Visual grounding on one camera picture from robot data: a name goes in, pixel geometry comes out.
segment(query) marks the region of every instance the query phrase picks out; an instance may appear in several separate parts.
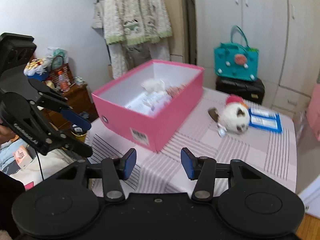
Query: teal felt bag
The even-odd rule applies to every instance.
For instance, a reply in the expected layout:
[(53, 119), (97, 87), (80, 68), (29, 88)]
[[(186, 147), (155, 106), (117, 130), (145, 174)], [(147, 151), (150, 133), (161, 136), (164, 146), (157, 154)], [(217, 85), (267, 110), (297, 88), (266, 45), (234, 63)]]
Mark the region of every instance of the teal felt bag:
[[(233, 42), (233, 34), (239, 31), (244, 38), (246, 47)], [(231, 28), (229, 43), (221, 43), (220, 47), (214, 49), (215, 72), (220, 77), (242, 79), (246, 81), (255, 81), (257, 79), (259, 50), (250, 48), (243, 31), (236, 25)], [(247, 62), (239, 65), (235, 62), (235, 55), (239, 54), (246, 57)]]

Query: open box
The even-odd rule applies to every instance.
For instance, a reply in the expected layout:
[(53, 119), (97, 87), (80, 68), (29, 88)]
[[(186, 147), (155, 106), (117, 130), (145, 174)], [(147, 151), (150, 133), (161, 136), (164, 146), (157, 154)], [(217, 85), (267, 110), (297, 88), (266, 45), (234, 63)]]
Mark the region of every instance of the open box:
[[(150, 78), (186, 87), (156, 115), (125, 108), (145, 92)], [(154, 152), (160, 151), (184, 122), (202, 96), (203, 68), (179, 62), (150, 60), (92, 93), (104, 125), (115, 133)]]

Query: black case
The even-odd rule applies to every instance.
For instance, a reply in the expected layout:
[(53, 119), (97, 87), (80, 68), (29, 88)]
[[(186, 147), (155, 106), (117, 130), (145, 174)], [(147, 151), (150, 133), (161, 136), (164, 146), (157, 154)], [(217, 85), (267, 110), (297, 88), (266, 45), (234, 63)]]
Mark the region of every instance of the black case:
[(261, 79), (244, 81), (233, 78), (217, 77), (216, 90), (234, 94), (245, 100), (261, 105), (264, 97), (264, 85)]

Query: wooden nightstand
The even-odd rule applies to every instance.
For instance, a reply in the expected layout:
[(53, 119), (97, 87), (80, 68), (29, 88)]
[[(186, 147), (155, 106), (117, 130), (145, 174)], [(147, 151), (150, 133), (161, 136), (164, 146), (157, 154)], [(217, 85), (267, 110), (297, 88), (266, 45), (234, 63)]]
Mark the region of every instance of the wooden nightstand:
[[(77, 114), (87, 112), (90, 114), (90, 119), (95, 120), (98, 118), (98, 113), (94, 104), (90, 101), (86, 86), (87, 84), (81, 86), (74, 84), (68, 92), (63, 93), (63, 96), (68, 98), (68, 104), (73, 107), (73, 111)], [(60, 113), (48, 109), (42, 109), (41, 112), (49, 122), (54, 124), (59, 130), (68, 129), (71, 125)]]

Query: plaid tablecloth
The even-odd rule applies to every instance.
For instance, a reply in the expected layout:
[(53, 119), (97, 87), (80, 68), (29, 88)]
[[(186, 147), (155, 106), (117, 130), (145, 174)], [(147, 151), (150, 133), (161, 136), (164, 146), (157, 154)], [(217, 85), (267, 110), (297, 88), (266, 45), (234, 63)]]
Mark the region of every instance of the plaid tablecloth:
[[(107, 129), (100, 119), (92, 123), (86, 143), (92, 146), (91, 163), (125, 154), (129, 148), (137, 150), (137, 163), (130, 178), (121, 181), (125, 195), (139, 193), (187, 192), (191, 195), (196, 181), (190, 181), (180, 162), (180, 151), (187, 147), (195, 156), (208, 156), (219, 163), (241, 159), (249, 165), (295, 191), (297, 175), (296, 140), (292, 120), (280, 114), (283, 133), (249, 127), (243, 135), (218, 135), (217, 124), (207, 110), (221, 111), (227, 94), (204, 88), (201, 101), (159, 153), (154, 153)], [(249, 107), (262, 106), (246, 101)], [(214, 196), (228, 189), (227, 179), (216, 179)], [(103, 196), (101, 179), (92, 190)]]

